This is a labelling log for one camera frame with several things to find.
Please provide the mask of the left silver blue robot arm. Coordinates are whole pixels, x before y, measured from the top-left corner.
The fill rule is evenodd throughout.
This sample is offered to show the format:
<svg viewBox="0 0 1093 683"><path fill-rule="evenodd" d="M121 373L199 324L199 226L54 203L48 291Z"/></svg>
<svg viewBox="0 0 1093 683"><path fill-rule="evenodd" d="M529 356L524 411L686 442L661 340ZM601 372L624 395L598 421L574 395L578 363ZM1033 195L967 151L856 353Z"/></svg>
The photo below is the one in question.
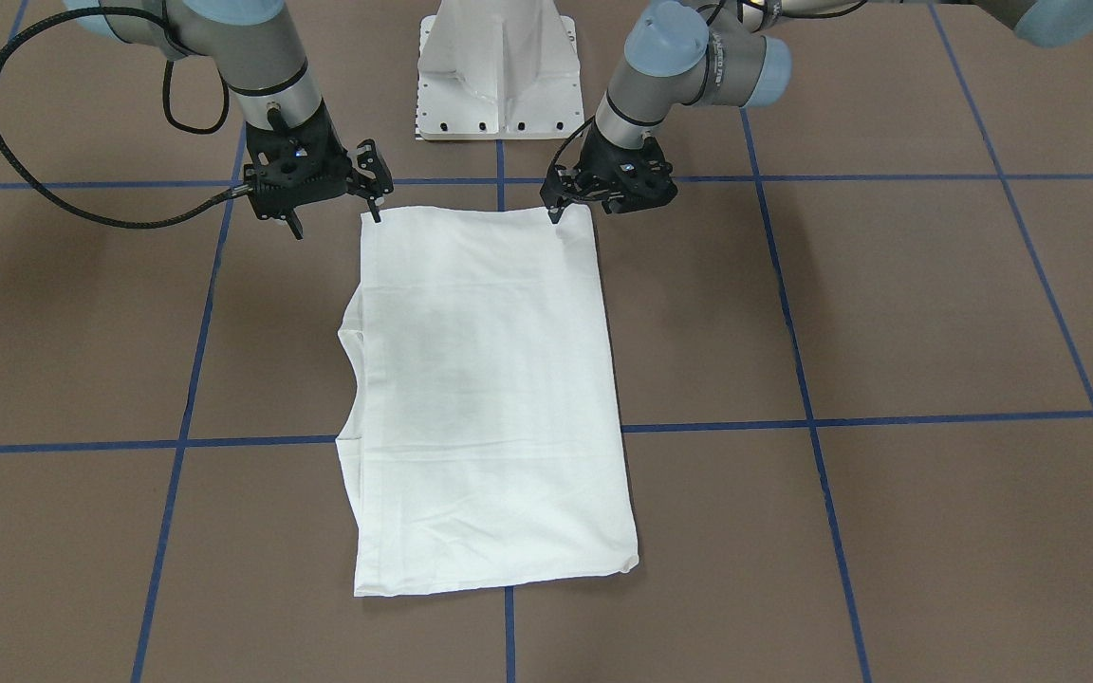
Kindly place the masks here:
<svg viewBox="0 0 1093 683"><path fill-rule="evenodd" d="M593 116L572 131L580 156L564 164L560 143L546 165L537 211L556 224L571 207L616 215L668 207L674 168L657 129L669 111L776 103L792 79L794 56L771 30L859 9L860 1L651 1L628 30Z"/></svg>

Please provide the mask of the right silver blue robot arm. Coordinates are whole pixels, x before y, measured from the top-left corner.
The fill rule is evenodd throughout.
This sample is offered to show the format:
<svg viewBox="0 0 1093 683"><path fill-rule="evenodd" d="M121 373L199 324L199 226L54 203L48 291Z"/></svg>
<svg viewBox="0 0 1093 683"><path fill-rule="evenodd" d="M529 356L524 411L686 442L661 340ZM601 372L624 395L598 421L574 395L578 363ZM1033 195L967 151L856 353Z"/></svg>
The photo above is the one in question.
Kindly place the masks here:
<svg viewBox="0 0 1093 683"><path fill-rule="evenodd" d="M353 152L337 136L298 30L282 1L69 1L78 23L126 44L151 45L171 60L212 58L246 120L249 163L234 195L255 215L287 222L296 209L343 195L364 200L374 221L392 177L377 143Z"/></svg>

